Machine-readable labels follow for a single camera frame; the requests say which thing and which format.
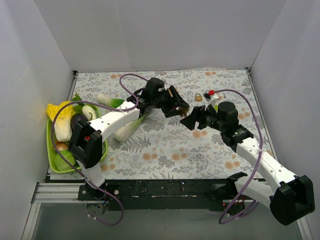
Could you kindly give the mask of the large brass padlock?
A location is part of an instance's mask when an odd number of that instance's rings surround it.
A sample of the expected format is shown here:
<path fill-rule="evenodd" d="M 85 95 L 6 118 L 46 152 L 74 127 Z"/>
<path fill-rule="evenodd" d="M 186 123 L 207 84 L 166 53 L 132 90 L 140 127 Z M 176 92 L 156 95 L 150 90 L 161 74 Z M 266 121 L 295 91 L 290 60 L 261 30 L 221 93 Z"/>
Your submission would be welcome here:
<path fill-rule="evenodd" d="M 175 110 L 177 111 L 177 115 L 184 118 L 188 115 L 190 108 L 189 107 L 177 107 Z"/>

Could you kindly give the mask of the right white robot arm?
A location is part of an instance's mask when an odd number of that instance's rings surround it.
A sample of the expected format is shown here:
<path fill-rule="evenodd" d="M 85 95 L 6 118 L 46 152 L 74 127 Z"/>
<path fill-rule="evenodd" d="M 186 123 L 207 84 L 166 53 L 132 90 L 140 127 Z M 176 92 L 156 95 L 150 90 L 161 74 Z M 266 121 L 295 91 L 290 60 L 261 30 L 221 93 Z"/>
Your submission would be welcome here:
<path fill-rule="evenodd" d="M 297 176 L 268 152 L 263 152 L 254 135 L 239 123 L 235 105 L 225 101 L 213 107 L 197 106 L 181 121 L 189 130 L 210 127 L 220 131 L 223 142 L 247 160 L 267 184 L 254 180 L 244 172 L 227 178 L 227 195 L 237 199 L 245 195 L 268 207 L 282 225 L 315 211 L 313 182 L 306 175 Z"/>

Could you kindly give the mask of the small brass padlock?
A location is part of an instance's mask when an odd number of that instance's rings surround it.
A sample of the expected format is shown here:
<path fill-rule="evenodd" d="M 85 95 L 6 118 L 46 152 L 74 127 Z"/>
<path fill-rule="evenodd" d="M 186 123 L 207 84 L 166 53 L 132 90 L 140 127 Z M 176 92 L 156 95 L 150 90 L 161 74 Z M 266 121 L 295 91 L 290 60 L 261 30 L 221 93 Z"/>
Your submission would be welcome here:
<path fill-rule="evenodd" d="M 201 102 L 203 100 L 202 95 L 200 93 L 195 94 L 195 99 L 196 102 Z"/>

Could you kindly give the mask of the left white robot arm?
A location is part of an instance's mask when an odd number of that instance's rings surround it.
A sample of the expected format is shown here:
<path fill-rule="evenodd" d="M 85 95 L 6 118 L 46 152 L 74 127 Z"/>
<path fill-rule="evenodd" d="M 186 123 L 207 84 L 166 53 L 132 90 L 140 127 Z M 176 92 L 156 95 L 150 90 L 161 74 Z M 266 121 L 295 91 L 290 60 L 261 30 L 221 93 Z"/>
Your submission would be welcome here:
<path fill-rule="evenodd" d="M 81 167 L 90 186 L 89 194 L 95 200 L 106 196 L 105 178 L 100 167 L 103 143 L 115 131 L 138 120 L 152 109 L 161 109 L 166 118 L 184 116 L 189 104 L 183 100 L 174 86 L 152 77 L 145 87 L 136 90 L 119 107 L 97 119 L 78 121 L 72 132 L 68 150 Z"/>

